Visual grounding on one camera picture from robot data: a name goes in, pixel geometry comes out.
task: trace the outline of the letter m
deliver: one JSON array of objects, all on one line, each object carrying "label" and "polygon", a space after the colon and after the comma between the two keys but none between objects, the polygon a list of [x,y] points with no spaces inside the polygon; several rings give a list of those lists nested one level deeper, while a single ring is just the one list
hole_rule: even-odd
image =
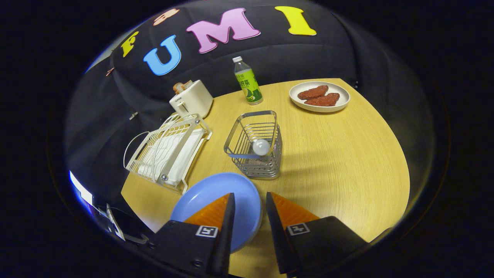
[{"label": "letter m", "polygon": [[208,36],[226,44],[230,37],[230,28],[233,30],[233,39],[237,41],[260,35],[261,32],[252,27],[245,17],[244,11],[244,8],[236,8],[224,12],[219,25],[207,21],[199,21],[189,26],[187,32],[194,33],[201,45],[199,53],[209,52],[218,46]]}]

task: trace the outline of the meat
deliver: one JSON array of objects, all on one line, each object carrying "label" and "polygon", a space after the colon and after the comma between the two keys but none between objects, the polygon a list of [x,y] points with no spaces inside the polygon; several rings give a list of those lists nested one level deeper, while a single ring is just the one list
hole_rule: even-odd
[{"label": "meat", "polygon": [[309,99],[304,103],[315,106],[335,106],[338,99],[339,99],[338,93],[328,93],[328,95]]},{"label": "meat", "polygon": [[303,91],[297,95],[299,99],[313,99],[320,96],[324,96],[324,94],[328,91],[327,85],[321,85],[317,88],[313,88],[307,91]]}]

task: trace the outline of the white dish rack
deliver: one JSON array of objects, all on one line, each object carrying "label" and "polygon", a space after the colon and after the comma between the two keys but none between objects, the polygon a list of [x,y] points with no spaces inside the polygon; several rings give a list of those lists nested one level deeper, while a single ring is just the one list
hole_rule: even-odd
[{"label": "white dish rack", "polygon": [[[147,134],[131,159],[125,164],[130,144]],[[188,185],[185,176],[204,140],[212,131],[198,114],[170,116],[159,129],[134,137],[123,154],[123,166],[142,178],[184,194]]]}]

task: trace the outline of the table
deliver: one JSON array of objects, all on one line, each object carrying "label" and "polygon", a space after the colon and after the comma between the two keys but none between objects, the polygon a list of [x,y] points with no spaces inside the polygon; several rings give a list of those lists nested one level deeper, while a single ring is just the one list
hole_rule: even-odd
[{"label": "table", "polygon": [[[326,81],[345,88],[348,106],[335,113],[316,113],[296,106],[288,92],[307,81]],[[407,162],[393,132],[380,114],[341,79],[298,80],[260,86],[264,101],[248,105],[242,91],[214,98],[205,118],[213,130],[186,177],[189,185],[221,172],[241,173],[224,153],[230,129],[242,113],[273,110],[283,138],[281,175],[252,180],[263,204],[259,232],[231,254],[229,273],[242,277],[284,277],[278,272],[265,210],[266,191],[275,192],[319,217],[336,216],[366,241],[395,225],[407,206],[410,179]],[[129,174],[122,195],[153,231],[171,215],[180,195]]]}]

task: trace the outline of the plastic bottle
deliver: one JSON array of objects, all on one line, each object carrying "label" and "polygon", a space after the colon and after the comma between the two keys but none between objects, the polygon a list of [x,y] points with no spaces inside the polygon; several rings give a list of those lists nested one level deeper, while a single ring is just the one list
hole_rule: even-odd
[{"label": "plastic bottle", "polygon": [[259,90],[259,85],[255,79],[254,72],[242,61],[242,57],[238,56],[233,58],[235,63],[235,76],[240,84],[240,87],[244,91],[247,102],[250,105],[260,104],[264,99],[262,97],[261,91]]}]

